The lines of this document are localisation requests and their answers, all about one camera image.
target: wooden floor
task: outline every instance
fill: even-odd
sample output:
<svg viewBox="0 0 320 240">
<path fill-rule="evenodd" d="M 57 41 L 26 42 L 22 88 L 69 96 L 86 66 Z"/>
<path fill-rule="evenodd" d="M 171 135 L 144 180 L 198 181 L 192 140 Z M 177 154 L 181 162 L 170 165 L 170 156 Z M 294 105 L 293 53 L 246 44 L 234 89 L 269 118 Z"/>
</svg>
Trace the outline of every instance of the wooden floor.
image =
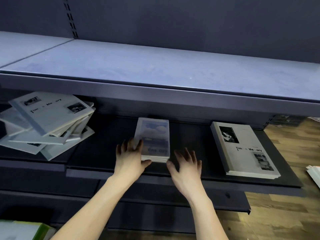
<svg viewBox="0 0 320 240">
<path fill-rule="evenodd" d="M 251 214 L 218 211 L 229 240 L 320 239 L 320 189 L 306 166 L 320 166 L 320 123 L 306 119 L 299 127 L 269 125 L 265 132 L 304 185 L 306 197 L 246 193 Z M 186 240 L 193 235 L 107 231 L 102 239 Z"/>
</svg>

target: stack of books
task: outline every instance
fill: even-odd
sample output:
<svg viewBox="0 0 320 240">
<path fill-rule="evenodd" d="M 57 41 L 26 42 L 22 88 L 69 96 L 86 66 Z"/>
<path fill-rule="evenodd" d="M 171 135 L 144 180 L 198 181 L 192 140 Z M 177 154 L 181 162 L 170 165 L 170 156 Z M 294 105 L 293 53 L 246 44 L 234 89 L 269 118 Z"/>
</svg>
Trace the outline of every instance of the stack of books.
<svg viewBox="0 0 320 240">
<path fill-rule="evenodd" d="M 7 135 L 0 145 L 37 154 L 47 160 L 94 134 L 87 126 L 95 108 L 73 95 L 33 92 L 9 101 L 0 113 Z"/>
<path fill-rule="evenodd" d="M 169 121 L 139 118 L 134 135 L 134 147 L 143 140 L 141 160 L 166 163 L 170 158 Z"/>
<path fill-rule="evenodd" d="M 280 177 L 250 125 L 213 122 L 211 131 L 227 175 L 262 179 Z"/>
<path fill-rule="evenodd" d="M 320 167 L 318 166 L 307 166 L 307 173 L 313 179 L 313 181 L 317 184 L 320 188 Z"/>
</svg>

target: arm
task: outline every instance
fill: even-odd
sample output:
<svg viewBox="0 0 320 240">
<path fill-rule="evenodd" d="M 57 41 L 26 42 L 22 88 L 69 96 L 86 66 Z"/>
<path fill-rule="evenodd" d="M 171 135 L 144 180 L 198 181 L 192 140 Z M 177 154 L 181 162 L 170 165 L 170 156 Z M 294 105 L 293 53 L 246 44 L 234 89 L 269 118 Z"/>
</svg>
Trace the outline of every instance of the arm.
<svg viewBox="0 0 320 240">
<path fill-rule="evenodd" d="M 177 150 L 174 154 L 179 162 L 179 172 L 171 161 L 167 161 L 167 167 L 175 186 L 191 206 L 197 240 L 228 240 L 214 206 L 202 186 L 201 161 L 197 161 L 194 151 L 190 155 L 186 148 L 186 157 Z"/>
<path fill-rule="evenodd" d="M 114 174 L 102 188 L 83 206 L 51 240 L 97 240 L 114 207 L 127 189 L 140 177 L 151 160 L 141 161 L 143 142 L 133 149 L 133 139 L 128 144 L 117 145 Z"/>
</svg>

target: left hand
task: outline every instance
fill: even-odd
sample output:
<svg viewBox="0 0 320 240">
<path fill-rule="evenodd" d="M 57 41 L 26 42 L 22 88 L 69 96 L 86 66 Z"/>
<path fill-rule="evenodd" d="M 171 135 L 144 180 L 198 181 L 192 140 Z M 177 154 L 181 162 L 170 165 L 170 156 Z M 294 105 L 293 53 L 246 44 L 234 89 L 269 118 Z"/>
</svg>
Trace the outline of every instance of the left hand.
<svg viewBox="0 0 320 240">
<path fill-rule="evenodd" d="M 130 138 L 128 143 L 125 141 L 122 145 L 117 145 L 115 154 L 114 174 L 128 186 L 132 185 L 143 173 L 145 168 L 151 164 L 151 160 L 141 161 L 141 151 L 143 141 L 140 140 L 137 148 L 134 150 L 134 139 Z"/>
</svg>

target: forearm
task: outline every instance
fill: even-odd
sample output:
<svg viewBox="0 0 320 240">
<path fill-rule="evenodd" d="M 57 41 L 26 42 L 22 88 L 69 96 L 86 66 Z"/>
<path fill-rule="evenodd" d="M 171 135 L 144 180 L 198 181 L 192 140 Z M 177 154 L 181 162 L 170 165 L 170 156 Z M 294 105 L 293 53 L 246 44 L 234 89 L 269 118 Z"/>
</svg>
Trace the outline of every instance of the forearm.
<svg viewBox="0 0 320 240">
<path fill-rule="evenodd" d="M 130 185 L 110 177 L 51 240 L 97 240 L 114 207 Z"/>
<path fill-rule="evenodd" d="M 204 190 L 199 197 L 189 200 L 189 203 L 197 240 L 228 240 L 212 201 Z"/>
</svg>

